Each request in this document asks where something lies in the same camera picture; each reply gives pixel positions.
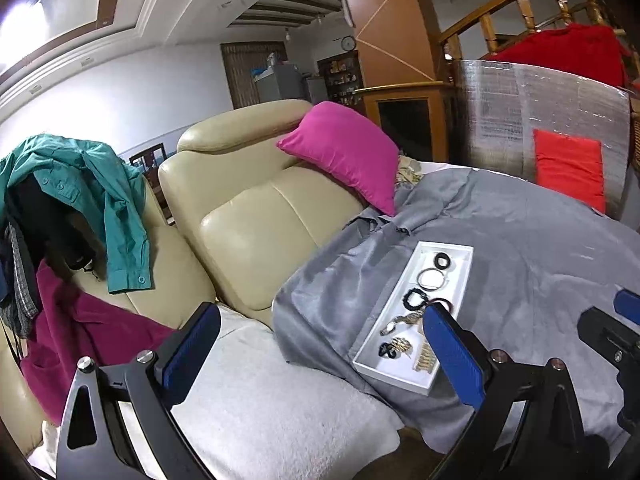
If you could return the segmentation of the wooden cabinet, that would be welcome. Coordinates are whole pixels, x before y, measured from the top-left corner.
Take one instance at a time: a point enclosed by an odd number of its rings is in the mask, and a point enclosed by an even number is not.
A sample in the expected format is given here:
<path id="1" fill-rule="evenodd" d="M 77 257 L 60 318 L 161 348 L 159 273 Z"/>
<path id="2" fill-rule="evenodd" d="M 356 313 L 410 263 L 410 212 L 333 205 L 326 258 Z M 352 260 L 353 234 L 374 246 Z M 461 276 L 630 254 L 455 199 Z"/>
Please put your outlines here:
<path id="1" fill-rule="evenodd" d="M 343 0 L 343 8 L 368 118 L 408 156 L 446 162 L 452 90 L 432 0 Z"/>

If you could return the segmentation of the white jewelry tray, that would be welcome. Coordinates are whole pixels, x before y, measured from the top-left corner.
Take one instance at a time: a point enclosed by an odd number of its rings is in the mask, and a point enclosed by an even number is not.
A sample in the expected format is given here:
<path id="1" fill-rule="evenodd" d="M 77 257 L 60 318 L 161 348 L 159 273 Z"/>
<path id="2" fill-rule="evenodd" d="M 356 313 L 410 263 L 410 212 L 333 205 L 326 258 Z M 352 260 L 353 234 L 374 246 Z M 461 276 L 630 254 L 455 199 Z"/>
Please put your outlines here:
<path id="1" fill-rule="evenodd" d="M 352 365 L 362 376 L 427 396 L 439 362 L 423 331 L 423 315 L 441 304 L 454 318 L 459 314 L 471 271 L 474 248 L 420 242 Z"/>

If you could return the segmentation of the white towel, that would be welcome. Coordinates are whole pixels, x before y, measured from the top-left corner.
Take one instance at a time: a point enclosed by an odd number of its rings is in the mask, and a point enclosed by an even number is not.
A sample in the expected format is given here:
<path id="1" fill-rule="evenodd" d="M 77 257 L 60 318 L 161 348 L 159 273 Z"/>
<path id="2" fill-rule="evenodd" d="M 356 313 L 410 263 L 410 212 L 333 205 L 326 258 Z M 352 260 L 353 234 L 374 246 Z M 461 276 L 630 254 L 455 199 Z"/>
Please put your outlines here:
<path id="1" fill-rule="evenodd" d="M 285 362 L 272 331 L 222 308 L 171 415 L 218 479 L 352 479 L 400 445 L 399 417 L 341 379 Z"/>

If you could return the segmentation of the dark wooden chair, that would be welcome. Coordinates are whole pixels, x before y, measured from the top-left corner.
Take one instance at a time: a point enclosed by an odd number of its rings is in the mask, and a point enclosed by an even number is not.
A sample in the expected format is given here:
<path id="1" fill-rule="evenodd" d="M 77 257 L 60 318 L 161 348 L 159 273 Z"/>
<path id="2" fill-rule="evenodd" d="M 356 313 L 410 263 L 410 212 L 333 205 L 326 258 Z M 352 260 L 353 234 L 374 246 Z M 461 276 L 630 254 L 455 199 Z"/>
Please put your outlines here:
<path id="1" fill-rule="evenodd" d="M 175 224 L 174 217 L 170 212 L 167 200 L 162 187 L 160 186 L 160 164 L 167 158 L 167 153 L 163 143 L 151 145 L 149 148 L 137 152 L 129 157 L 129 163 L 137 170 L 140 170 L 151 185 L 153 194 L 163 211 L 165 220 L 170 226 Z"/>

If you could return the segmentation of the red blanket on railing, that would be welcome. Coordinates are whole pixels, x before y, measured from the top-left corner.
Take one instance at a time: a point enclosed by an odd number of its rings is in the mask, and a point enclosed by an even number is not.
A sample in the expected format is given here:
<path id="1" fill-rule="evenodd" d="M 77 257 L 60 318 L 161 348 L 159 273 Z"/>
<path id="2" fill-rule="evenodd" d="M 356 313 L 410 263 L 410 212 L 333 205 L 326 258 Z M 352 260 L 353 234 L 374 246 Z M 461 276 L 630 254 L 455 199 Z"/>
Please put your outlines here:
<path id="1" fill-rule="evenodd" d="M 525 36 L 486 61 L 526 64 L 593 79 L 612 87 L 630 83 L 624 58 L 630 51 L 606 25 L 570 24 Z"/>

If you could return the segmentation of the cream hair claw clip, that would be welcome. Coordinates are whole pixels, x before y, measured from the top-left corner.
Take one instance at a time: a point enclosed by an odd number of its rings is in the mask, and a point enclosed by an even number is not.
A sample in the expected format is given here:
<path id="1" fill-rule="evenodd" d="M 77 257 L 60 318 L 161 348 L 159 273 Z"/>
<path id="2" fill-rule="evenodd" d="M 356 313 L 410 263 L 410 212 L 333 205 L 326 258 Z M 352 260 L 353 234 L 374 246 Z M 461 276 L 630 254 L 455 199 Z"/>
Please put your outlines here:
<path id="1" fill-rule="evenodd" d="M 437 363 L 437 358 L 425 337 L 422 320 L 416 323 L 416 330 L 418 331 L 418 350 L 416 350 L 416 357 L 413 361 L 413 369 L 416 372 L 432 374 Z"/>

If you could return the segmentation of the beige leather sofa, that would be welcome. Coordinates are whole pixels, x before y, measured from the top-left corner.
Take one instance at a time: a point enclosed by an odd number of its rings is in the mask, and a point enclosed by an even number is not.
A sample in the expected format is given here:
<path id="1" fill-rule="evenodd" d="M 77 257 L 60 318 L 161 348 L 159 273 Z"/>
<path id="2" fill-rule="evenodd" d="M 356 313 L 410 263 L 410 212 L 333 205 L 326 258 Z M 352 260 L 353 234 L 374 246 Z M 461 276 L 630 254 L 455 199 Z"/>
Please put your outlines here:
<path id="1" fill-rule="evenodd" d="M 277 148 L 309 112 L 302 100 L 252 105 L 199 122 L 160 166 L 160 186 L 175 224 L 155 198 L 143 222 L 155 284 L 110 294 L 95 276 L 55 274 L 108 304 L 176 328 L 205 300 L 270 330 L 281 286 L 360 213 L 357 195 L 314 166 Z M 52 424 L 17 367 L 6 365 L 1 413 L 23 448 L 52 438 Z"/>

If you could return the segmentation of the silver foil insulation board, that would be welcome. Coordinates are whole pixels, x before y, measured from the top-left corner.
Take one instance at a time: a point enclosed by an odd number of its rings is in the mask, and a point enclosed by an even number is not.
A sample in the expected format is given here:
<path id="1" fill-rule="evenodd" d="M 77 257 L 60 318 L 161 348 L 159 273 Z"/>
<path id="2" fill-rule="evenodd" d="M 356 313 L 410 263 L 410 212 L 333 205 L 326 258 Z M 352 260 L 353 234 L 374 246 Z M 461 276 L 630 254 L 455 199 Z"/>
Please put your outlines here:
<path id="1" fill-rule="evenodd" d="M 483 60 L 454 62 L 454 84 L 465 165 L 533 181 L 536 129 L 597 140 L 606 213 L 620 218 L 631 137 L 626 92 L 551 68 Z"/>

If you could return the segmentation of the grey refrigerator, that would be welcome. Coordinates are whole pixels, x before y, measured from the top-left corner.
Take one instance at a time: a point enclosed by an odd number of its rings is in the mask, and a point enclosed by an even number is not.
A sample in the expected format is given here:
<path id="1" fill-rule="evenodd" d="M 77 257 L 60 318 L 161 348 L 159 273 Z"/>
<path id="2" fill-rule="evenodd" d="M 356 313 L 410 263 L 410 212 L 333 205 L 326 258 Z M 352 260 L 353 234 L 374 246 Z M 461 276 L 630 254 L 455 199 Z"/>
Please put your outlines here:
<path id="1" fill-rule="evenodd" d="M 329 99 L 321 76 L 301 72 L 296 64 L 282 60 L 277 52 L 269 53 L 267 68 L 253 80 L 261 103 L 304 100 L 316 105 Z"/>

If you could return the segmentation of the red pillow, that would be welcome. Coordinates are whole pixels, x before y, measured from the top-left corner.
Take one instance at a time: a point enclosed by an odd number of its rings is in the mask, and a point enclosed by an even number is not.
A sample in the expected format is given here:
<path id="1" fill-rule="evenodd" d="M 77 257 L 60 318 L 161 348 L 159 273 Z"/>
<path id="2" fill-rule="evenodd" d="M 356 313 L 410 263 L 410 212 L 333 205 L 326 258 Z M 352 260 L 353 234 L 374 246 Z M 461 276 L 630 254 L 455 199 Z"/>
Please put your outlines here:
<path id="1" fill-rule="evenodd" d="M 606 211 L 600 141 L 534 129 L 536 183 Z"/>

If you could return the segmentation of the magenta pillow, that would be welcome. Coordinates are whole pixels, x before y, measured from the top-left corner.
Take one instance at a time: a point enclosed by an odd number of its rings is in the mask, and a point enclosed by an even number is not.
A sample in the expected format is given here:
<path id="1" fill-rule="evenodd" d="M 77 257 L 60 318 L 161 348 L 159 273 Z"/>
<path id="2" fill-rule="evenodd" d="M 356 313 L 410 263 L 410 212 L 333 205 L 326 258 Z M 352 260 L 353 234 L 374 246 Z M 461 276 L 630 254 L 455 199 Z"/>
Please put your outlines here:
<path id="1" fill-rule="evenodd" d="M 357 191 L 383 214 L 395 214 L 399 148 L 380 127 L 351 108 L 330 101 L 313 106 L 277 148 Z"/>

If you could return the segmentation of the gold metal wrist watch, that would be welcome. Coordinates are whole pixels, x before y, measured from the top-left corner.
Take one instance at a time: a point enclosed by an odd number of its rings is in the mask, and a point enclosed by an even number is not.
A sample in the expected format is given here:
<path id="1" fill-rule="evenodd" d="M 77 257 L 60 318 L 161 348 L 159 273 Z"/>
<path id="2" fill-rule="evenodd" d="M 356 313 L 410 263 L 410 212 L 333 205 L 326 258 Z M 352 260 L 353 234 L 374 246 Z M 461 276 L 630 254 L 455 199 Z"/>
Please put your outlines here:
<path id="1" fill-rule="evenodd" d="M 400 325 L 416 325 L 421 321 L 424 310 L 410 311 L 408 314 L 394 316 L 390 322 L 386 323 L 383 328 L 380 329 L 381 336 L 387 336 L 393 333 L 394 330 Z"/>

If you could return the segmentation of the grey bed sheet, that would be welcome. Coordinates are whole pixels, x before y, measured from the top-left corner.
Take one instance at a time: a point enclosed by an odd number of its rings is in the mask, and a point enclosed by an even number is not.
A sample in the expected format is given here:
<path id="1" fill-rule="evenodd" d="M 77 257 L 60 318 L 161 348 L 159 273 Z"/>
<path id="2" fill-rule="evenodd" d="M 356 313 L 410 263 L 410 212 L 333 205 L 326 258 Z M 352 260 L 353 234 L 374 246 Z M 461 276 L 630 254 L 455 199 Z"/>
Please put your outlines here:
<path id="1" fill-rule="evenodd" d="M 472 412 L 445 377 L 420 396 L 360 376 L 352 358 L 417 244 L 468 245 L 460 325 L 518 362 L 563 360 L 586 433 L 621 448 L 615 368 L 580 341 L 577 322 L 590 307 L 611 311 L 620 289 L 638 289 L 638 234 L 574 198 L 485 170 L 427 174 L 398 188 L 395 203 L 393 217 L 360 212 L 277 293 L 272 326 L 285 359 L 376 396 L 432 450 L 449 452 Z"/>

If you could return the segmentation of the wooden stair railing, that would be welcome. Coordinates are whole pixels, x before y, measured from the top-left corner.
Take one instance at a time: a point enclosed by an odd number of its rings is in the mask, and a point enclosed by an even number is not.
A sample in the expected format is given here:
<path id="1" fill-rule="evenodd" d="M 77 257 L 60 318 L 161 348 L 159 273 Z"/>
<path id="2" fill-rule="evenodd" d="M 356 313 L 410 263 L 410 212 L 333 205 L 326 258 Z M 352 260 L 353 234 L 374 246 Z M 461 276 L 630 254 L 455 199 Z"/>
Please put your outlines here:
<path id="1" fill-rule="evenodd" d="M 606 25 L 628 51 L 623 66 L 639 78 L 639 51 L 604 0 L 488 0 L 439 36 L 447 61 L 492 58 L 525 37 L 569 24 Z"/>

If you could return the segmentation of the wall clock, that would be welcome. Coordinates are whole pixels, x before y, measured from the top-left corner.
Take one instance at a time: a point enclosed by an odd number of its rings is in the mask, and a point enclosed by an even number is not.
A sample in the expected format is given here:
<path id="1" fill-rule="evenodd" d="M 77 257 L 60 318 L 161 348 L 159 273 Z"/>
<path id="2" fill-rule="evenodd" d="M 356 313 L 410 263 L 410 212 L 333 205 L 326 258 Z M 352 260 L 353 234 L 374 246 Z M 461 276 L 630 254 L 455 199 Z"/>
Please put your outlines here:
<path id="1" fill-rule="evenodd" d="M 345 52 L 352 52 L 356 49 L 356 39 L 354 36 L 345 36 L 341 40 L 341 48 Z"/>

